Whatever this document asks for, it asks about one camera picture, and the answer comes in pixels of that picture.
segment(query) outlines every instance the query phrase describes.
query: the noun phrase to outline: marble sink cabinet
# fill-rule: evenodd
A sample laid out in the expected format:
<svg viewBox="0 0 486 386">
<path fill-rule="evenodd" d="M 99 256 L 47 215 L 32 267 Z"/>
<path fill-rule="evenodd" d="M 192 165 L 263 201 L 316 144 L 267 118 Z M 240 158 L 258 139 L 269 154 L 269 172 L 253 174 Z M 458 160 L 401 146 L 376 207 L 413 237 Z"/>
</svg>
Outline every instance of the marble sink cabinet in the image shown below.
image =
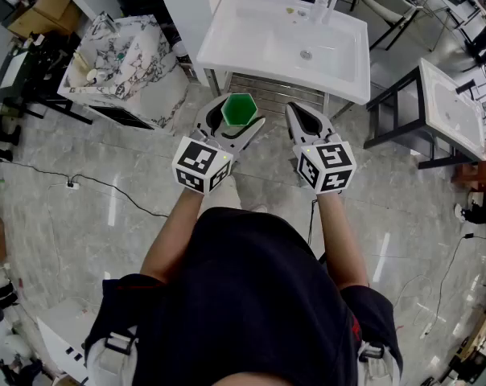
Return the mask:
<svg viewBox="0 0 486 386">
<path fill-rule="evenodd" d="M 113 33 L 96 18 L 77 48 L 106 78 L 88 82 L 87 70 L 73 59 L 58 93 L 118 124 L 171 133 L 186 99 L 183 69 L 153 15 L 116 24 Z"/>
</svg>

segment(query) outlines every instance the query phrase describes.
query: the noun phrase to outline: black t-shirt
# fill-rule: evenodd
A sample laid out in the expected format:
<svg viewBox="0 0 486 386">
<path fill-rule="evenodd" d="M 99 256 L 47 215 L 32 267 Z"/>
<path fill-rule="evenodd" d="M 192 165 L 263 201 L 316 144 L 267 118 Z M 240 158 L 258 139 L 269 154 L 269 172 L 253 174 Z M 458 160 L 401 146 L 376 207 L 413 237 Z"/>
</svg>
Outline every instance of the black t-shirt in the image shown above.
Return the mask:
<svg viewBox="0 0 486 386">
<path fill-rule="evenodd" d="M 391 303 L 368 287 L 339 291 L 277 216 L 212 208 L 173 282 L 136 274 L 103 289 L 86 350 L 138 325 L 135 386 L 211 385 L 238 372 L 354 385 L 363 338 L 389 346 L 402 369 Z"/>
</svg>

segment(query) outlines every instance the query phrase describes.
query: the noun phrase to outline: black cable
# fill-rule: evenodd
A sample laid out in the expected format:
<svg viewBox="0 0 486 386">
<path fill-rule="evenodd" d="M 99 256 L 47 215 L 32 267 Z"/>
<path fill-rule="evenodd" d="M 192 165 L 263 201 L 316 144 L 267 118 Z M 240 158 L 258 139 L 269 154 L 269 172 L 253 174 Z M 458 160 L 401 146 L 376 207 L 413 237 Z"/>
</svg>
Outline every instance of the black cable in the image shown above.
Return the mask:
<svg viewBox="0 0 486 386">
<path fill-rule="evenodd" d="M 44 171 L 44 170 L 37 169 L 37 168 L 35 168 L 33 166 L 29 166 L 27 164 L 16 163 L 16 162 L 9 162 L 8 160 L 2 160 L 1 158 L 0 158 L 0 163 L 9 163 L 9 164 L 15 164 L 16 166 L 30 167 L 31 169 L 34 169 L 35 171 L 37 171 L 39 173 L 43 173 L 45 175 L 64 176 L 66 179 L 68 179 L 68 182 L 70 181 L 69 180 L 69 176 L 68 175 L 65 175 L 64 173 L 56 173 L 55 171 Z"/>
<path fill-rule="evenodd" d="M 458 248 L 459 248 L 459 245 L 461 244 L 461 240 L 463 239 L 483 239 L 483 240 L 486 240 L 486 237 L 482 237 L 482 236 L 474 236 L 473 233 L 468 233 L 466 234 L 465 236 L 461 236 L 461 238 L 459 239 L 459 242 L 458 244 L 456 245 L 455 247 L 455 250 L 454 250 L 454 254 L 452 255 L 452 259 L 451 259 L 451 263 L 449 263 L 449 267 L 447 268 L 447 271 L 445 272 L 445 274 L 443 275 L 443 279 L 442 279 L 442 282 L 440 283 L 439 285 L 439 298 L 438 298 L 438 306 L 436 307 L 436 316 L 435 316 L 435 320 L 433 321 L 433 324 L 430 325 L 430 328 L 429 330 L 426 332 L 426 335 L 429 334 L 429 332 L 432 330 L 432 328 L 435 326 L 436 322 L 438 321 L 438 313 L 439 313 L 439 307 L 440 305 L 442 304 L 442 289 L 443 289 L 443 283 L 445 282 L 445 278 L 447 277 L 447 275 L 449 274 L 449 272 L 451 271 L 451 267 L 452 267 L 452 263 L 454 263 L 454 259 L 455 259 L 455 255 L 456 253 L 458 252 Z"/>
<path fill-rule="evenodd" d="M 311 202 L 311 220 L 309 220 L 309 233 L 307 234 L 307 244 L 311 246 L 311 234 L 313 233 L 313 217 L 315 215 L 315 205 L 318 202 L 317 199 L 314 199 Z"/>
<path fill-rule="evenodd" d="M 74 179 L 75 177 L 82 177 L 82 178 L 84 178 L 84 179 L 89 179 L 89 180 L 92 180 L 92 181 L 94 181 L 94 182 L 97 182 L 97 183 L 103 184 L 103 185 L 105 185 L 105 186 L 110 186 L 110 187 L 113 187 L 113 188 L 115 188 L 117 191 L 119 191 L 120 193 L 122 193 L 123 195 L 125 195 L 125 196 L 127 197 L 127 199 L 128 199 L 128 200 L 130 200 L 130 201 L 132 202 L 132 204 L 133 204 L 135 207 L 137 207 L 138 209 L 143 210 L 143 211 L 146 211 L 146 213 L 148 213 L 149 215 L 153 215 L 153 216 L 156 216 L 156 217 L 168 217 L 168 215 L 162 215 L 162 214 L 160 214 L 160 213 L 152 213 L 151 211 L 146 210 L 145 208 L 143 208 L 143 207 L 139 206 L 139 205 L 138 205 L 136 202 L 134 202 L 134 201 L 132 200 L 132 198 L 131 198 L 129 195 L 127 195 L 127 194 L 126 194 L 126 193 L 125 193 L 123 190 L 118 189 L 116 186 L 114 186 L 114 185 L 112 185 L 112 184 L 104 183 L 104 182 L 101 182 L 100 180 L 96 180 L 96 179 L 94 179 L 94 178 L 92 178 L 92 177 L 88 177 L 88 176 L 84 176 L 84 175 L 74 175 L 74 176 L 72 177 L 72 179 L 70 180 L 70 183 L 73 183 L 73 179 Z"/>
<path fill-rule="evenodd" d="M 145 212 L 146 212 L 146 213 L 148 213 L 149 215 L 153 215 L 153 216 L 156 216 L 156 217 L 168 217 L 167 215 L 162 215 L 162 214 L 160 214 L 160 213 L 152 213 L 151 211 L 146 210 L 145 208 L 143 208 L 143 207 L 139 206 L 139 205 L 138 205 L 136 202 L 134 202 L 134 201 L 132 200 L 132 198 L 131 198 L 129 195 L 127 195 L 127 194 L 126 194 L 126 193 L 125 193 L 123 190 L 118 189 L 116 186 L 114 186 L 114 185 L 112 185 L 112 184 L 108 184 L 108 183 L 101 182 L 100 180 L 96 180 L 96 179 L 94 179 L 94 178 L 92 178 L 92 177 L 88 177 L 88 176 L 84 176 L 84 175 L 74 175 L 73 177 L 71 177 L 71 178 L 70 178 L 68 175 L 65 175 L 64 173 L 56 173 L 55 171 L 44 171 L 44 170 L 40 170 L 40 169 L 38 169 L 38 168 L 36 168 L 36 167 L 30 166 L 30 165 L 27 165 L 27 164 L 16 163 L 16 162 L 9 162 L 9 161 L 7 161 L 7 160 L 2 160 L 2 159 L 0 159 L 0 163 L 9 163 L 9 164 L 15 164 L 15 165 L 17 165 L 17 166 L 29 167 L 29 168 L 34 169 L 35 171 L 37 171 L 37 172 L 39 172 L 39 173 L 44 173 L 44 174 L 46 174 L 46 175 L 58 175 L 58 176 L 64 176 L 66 179 L 68 179 L 68 186 L 71 186 L 71 185 L 72 185 L 72 183 L 73 183 L 73 179 L 74 179 L 75 177 L 82 177 L 82 178 L 84 178 L 84 179 L 89 179 L 89 180 L 92 180 L 92 181 L 94 181 L 94 182 L 97 182 L 97 183 L 103 184 L 103 185 L 105 185 L 105 186 L 109 186 L 109 187 L 112 187 L 112 188 L 116 189 L 117 191 L 119 191 L 120 193 L 122 193 L 123 195 L 125 195 L 125 196 L 126 196 L 126 198 L 127 198 L 128 200 L 130 200 L 130 202 L 132 202 L 132 204 L 133 204 L 135 207 L 137 207 L 139 210 L 143 210 L 143 211 L 145 211 Z"/>
</svg>

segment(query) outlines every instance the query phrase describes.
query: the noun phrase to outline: green cup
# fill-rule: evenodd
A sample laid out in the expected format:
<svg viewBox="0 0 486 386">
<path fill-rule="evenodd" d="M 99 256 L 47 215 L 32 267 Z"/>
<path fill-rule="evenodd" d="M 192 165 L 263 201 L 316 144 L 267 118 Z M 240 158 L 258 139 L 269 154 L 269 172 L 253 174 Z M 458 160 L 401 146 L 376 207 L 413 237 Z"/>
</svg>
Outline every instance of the green cup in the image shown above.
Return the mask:
<svg viewBox="0 0 486 386">
<path fill-rule="evenodd" d="M 233 93 L 221 107 L 227 125 L 248 125 L 257 114 L 257 106 L 248 93 Z"/>
</svg>

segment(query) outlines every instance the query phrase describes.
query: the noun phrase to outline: power cable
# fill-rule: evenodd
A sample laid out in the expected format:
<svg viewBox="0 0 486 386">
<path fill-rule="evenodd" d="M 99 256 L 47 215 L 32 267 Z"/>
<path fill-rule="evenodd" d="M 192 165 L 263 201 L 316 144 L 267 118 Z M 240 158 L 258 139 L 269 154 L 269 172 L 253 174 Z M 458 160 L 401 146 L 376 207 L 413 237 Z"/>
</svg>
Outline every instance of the power cable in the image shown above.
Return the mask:
<svg viewBox="0 0 486 386">
<path fill-rule="evenodd" d="M 88 179 L 88 180 L 92 180 L 94 182 L 97 182 L 97 183 L 100 183 L 100 184 L 103 184 L 104 186 L 108 186 L 108 187 L 112 187 L 113 189 L 116 189 L 117 191 L 119 191 L 120 193 L 122 193 L 124 196 L 126 196 L 126 198 L 128 200 L 130 200 L 130 202 L 135 206 L 137 207 L 139 210 L 143 210 L 145 211 L 146 213 L 148 213 L 149 215 L 152 215 L 152 216 L 156 216 L 156 217 L 168 217 L 168 215 L 164 215 L 162 213 L 153 213 L 149 210 L 146 210 L 144 207 L 141 207 L 139 206 L 136 202 L 134 202 L 134 199 L 132 199 L 129 195 L 127 195 L 123 190 L 121 190 L 120 188 L 114 186 L 113 184 L 108 184 L 108 183 L 105 183 L 105 182 L 102 182 L 101 180 L 98 180 L 98 179 L 95 179 L 95 178 L 92 178 L 92 177 L 88 177 L 88 176 L 85 176 L 85 175 L 81 175 L 81 174 L 77 174 L 77 175 L 73 175 L 71 178 L 69 177 L 69 175 L 66 175 L 65 173 L 58 173 L 58 172 L 55 172 L 55 171 L 45 171 L 45 170 L 40 170 L 38 169 L 37 167 L 34 167 L 34 166 L 31 166 L 31 165 L 27 165 L 27 164 L 22 164 L 22 163 L 17 163 L 17 162 L 8 162 L 7 160 L 2 160 L 0 159 L 0 163 L 8 163 L 8 164 L 14 164 L 16 166 L 23 166 L 23 167 L 29 167 L 35 171 L 37 171 L 38 173 L 43 173 L 43 174 L 46 174 L 46 175 L 58 175 L 58 176 L 63 176 L 65 177 L 67 180 L 68 180 L 68 186 L 71 187 L 72 184 L 73 184 L 73 180 L 77 177 L 81 177 L 81 178 L 84 178 L 84 179 Z"/>
<path fill-rule="evenodd" d="M 416 279 L 418 279 L 419 277 L 421 277 L 422 279 L 426 279 L 427 281 L 429 281 L 429 284 L 430 284 L 430 291 L 429 291 L 429 294 L 426 296 L 426 300 L 424 301 L 423 305 L 426 306 L 427 304 L 427 299 L 430 298 L 430 296 L 433 294 L 433 282 L 430 278 L 428 278 L 427 276 L 424 276 L 423 274 L 419 274 L 418 276 L 415 276 L 413 277 L 411 280 L 409 280 L 405 285 L 404 287 L 402 288 L 401 290 L 401 293 L 398 295 L 398 298 L 397 298 L 397 301 L 395 302 L 395 305 L 393 306 L 393 312 L 395 311 L 395 309 L 397 309 L 397 306 L 398 306 L 398 303 L 401 301 L 402 299 L 402 295 L 404 294 L 404 291 L 406 290 L 406 287 L 412 282 L 412 281 L 415 281 Z M 417 315 L 414 317 L 413 319 L 413 326 L 420 326 L 418 325 L 416 322 L 417 322 L 417 318 L 418 316 L 420 315 L 420 313 L 422 313 L 422 309 L 417 313 Z"/>
<path fill-rule="evenodd" d="M 140 209 L 140 210 L 145 211 L 145 212 L 146 212 L 146 213 L 148 213 L 149 215 L 153 215 L 153 216 L 156 216 L 156 217 L 168 217 L 168 215 L 163 215 L 163 214 L 161 214 L 161 213 L 152 213 L 151 211 L 146 210 L 144 207 L 141 207 L 141 206 L 139 206 L 139 205 L 138 205 L 136 202 L 134 202 L 134 200 L 133 200 L 133 199 L 132 199 L 132 198 L 131 198 L 129 195 L 127 195 L 127 194 L 126 194 L 126 193 L 125 193 L 123 190 L 120 190 L 118 187 L 116 187 L 116 186 L 114 186 L 114 185 L 112 185 L 112 184 L 104 183 L 104 182 L 102 182 L 102 181 L 100 181 L 100 180 L 97 180 L 97 179 L 94 179 L 94 178 L 92 178 L 92 177 L 88 177 L 88 176 L 84 176 L 84 175 L 74 175 L 74 176 L 72 177 L 72 180 L 69 182 L 69 183 L 70 183 L 70 185 L 71 185 L 71 183 L 73 183 L 73 179 L 74 179 L 74 178 L 77 178 L 77 177 L 81 177 L 81 178 L 84 178 L 84 179 L 92 180 L 92 181 L 94 181 L 94 182 L 97 182 L 97 183 L 103 184 L 103 185 L 105 185 L 105 186 L 109 186 L 109 187 L 112 187 L 112 188 L 116 189 L 117 191 L 119 191 L 120 193 L 122 193 L 123 195 L 125 195 L 125 196 L 126 196 L 126 198 L 127 198 L 128 200 L 130 200 L 130 201 L 132 202 L 132 204 L 133 204 L 135 207 L 137 207 L 137 208 L 138 208 L 138 209 Z"/>
<path fill-rule="evenodd" d="M 459 238 L 459 242 L 458 244 L 456 245 L 455 247 L 455 250 L 454 250 L 454 254 L 452 255 L 452 259 L 451 259 L 451 263 L 449 263 L 448 267 L 447 267 L 447 271 L 445 272 L 445 274 L 443 275 L 443 279 L 442 279 L 442 282 L 440 283 L 439 285 L 439 297 L 438 297 L 438 305 L 436 306 L 436 314 L 435 314 L 435 320 L 433 321 L 433 323 L 430 325 L 430 328 L 429 330 L 426 332 L 426 335 L 428 335 L 433 327 L 435 327 L 435 324 L 436 322 L 438 321 L 438 313 L 439 313 L 439 307 L 441 306 L 442 304 L 442 289 L 443 289 L 443 283 L 445 282 L 445 279 L 447 278 L 447 275 L 449 274 L 449 272 L 451 271 L 451 267 L 452 267 L 452 264 L 454 263 L 454 260 L 455 260 L 455 255 L 457 254 L 458 252 L 458 249 L 459 249 L 459 245 L 461 244 L 461 241 L 463 239 L 483 239 L 483 240 L 486 240 L 486 237 L 482 237 L 482 236 L 474 236 L 474 233 L 468 233 L 466 234 L 465 236 L 461 236 Z"/>
<path fill-rule="evenodd" d="M 311 234 L 313 233 L 313 217 L 315 215 L 315 205 L 318 203 L 317 199 L 311 202 L 311 220 L 309 220 L 309 233 L 307 234 L 307 244 L 311 246 Z"/>
</svg>

